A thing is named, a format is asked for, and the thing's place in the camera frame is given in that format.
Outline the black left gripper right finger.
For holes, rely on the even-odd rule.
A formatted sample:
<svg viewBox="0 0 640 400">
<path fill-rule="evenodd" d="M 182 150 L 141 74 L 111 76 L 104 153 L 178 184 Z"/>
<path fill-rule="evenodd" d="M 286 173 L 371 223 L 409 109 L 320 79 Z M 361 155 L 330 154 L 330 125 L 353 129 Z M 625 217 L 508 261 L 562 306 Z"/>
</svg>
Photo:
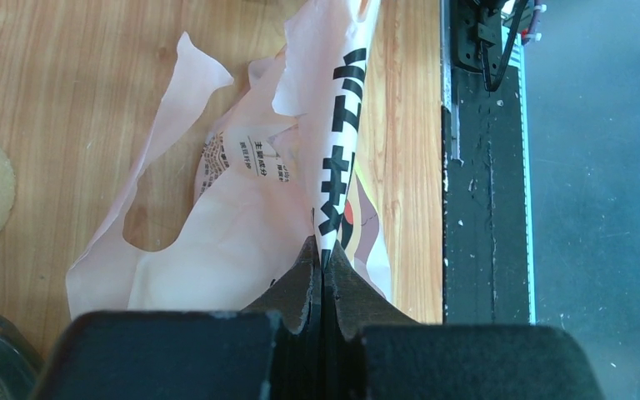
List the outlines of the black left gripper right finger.
<svg viewBox="0 0 640 400">
<path fill-rule="evenodd" d="M 417 322 L 393 306 L 356 272 L 340 242 L 322 252 L 322 397 L 365 399 L 368 327 Z"/>
</svg>

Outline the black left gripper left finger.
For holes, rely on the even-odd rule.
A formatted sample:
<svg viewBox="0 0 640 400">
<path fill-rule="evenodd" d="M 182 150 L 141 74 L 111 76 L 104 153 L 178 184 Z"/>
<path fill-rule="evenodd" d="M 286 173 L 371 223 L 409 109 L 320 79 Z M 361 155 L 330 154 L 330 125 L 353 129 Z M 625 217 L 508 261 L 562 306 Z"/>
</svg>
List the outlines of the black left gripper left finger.
<svg viewBox="0 0 640 400">
<path fill-rule="evenodd" d="M 315 237 L 307 237 L 292 267 L 243 310 L 279 318 L 269 373 L 271 399 L 318 395 L 322 273 Z"/>
</svg>

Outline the pink cat litter bag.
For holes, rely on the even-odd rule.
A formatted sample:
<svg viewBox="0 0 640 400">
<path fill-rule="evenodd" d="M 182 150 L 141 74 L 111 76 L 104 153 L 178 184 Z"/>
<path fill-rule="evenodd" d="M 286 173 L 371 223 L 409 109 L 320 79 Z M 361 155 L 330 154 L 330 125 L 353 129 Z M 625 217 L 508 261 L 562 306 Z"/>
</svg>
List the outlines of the pink cat litter bag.
<svg viewBox="0 0 640 400">
<path fill-rule="evenodd" d="M 378 212 L 358 171 L 358 139 L 377 1 L 308 1 L 285 45 L 249 64 L 249 89 L 208 133 L 177 239 L 149 252 L 123 237 L 144 170 L 201 117 L 233 77 L 183 34 L 137 161 L 66 276 L 70 314 L 240 310 L 278 283 L 304 243 L 345 255 L 382 298 L 391 268 Z"/>
</svg>

